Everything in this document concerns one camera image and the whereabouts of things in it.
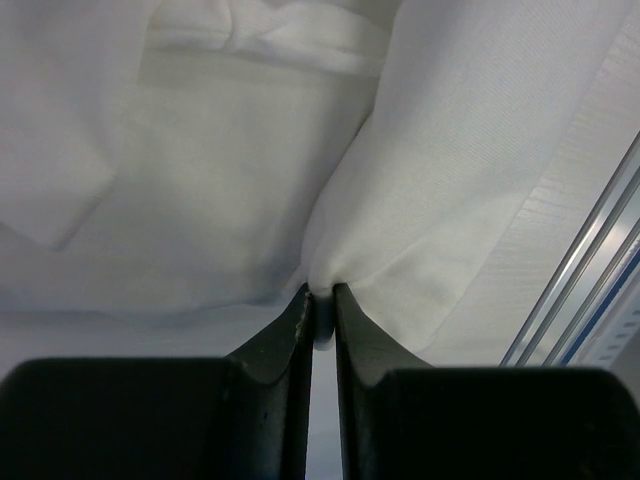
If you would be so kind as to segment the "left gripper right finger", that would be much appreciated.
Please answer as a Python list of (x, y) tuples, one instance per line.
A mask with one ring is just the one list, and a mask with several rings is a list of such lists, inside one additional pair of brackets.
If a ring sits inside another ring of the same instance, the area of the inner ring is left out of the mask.
[(593, 368), (435, 367), (333, 290), (347, 479), (635, 479), (639, 412)]

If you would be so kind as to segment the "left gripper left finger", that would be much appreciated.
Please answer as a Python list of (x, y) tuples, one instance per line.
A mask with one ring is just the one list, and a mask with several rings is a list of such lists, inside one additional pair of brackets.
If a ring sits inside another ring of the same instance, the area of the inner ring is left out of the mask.
[(314, 333), (307, 287), (218, 358), (49, 358), (1, 384), (5, 479), (301, 479)]

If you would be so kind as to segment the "white printed t shirt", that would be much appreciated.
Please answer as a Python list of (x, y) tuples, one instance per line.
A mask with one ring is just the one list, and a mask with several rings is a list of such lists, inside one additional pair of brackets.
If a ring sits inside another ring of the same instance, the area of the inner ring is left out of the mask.
[(5, 1), (1, 366), (216, 355), (340, 283), (498, 363), (638, 128), (635, 1)]

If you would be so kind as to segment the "aluminium mounting rail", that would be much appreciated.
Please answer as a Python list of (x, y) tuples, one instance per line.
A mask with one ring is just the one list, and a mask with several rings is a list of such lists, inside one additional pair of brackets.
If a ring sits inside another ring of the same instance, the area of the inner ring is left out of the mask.
[(502, 367), (568, 366), (639, 267), (635, 138), (503, 356)]

